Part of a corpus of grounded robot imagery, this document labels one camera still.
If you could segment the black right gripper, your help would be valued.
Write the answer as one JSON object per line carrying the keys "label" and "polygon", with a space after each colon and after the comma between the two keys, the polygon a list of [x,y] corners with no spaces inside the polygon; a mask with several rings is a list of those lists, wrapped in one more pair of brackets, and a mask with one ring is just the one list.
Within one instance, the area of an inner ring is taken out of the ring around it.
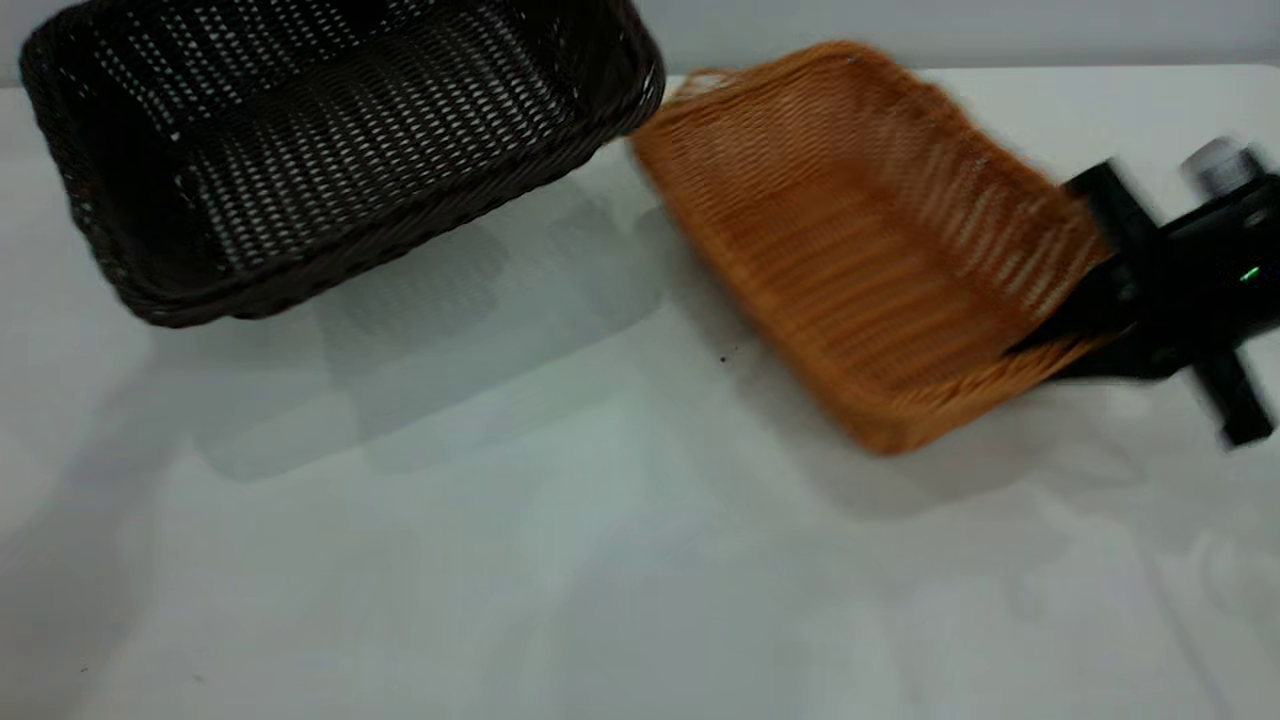
{"label": "black right gripper", "polygon": [[1190,174],[1206,200],[1165,225],[1110,163],[1069,182],[1114,255],[1076,287],[1079,331],[1041,328],[1011,345],[1007,380],[1165,380],[1189,370],[1224,442],[1242,447],[1277,427],[1242,354],[1277,329],[1277,174],[1258,160]]}

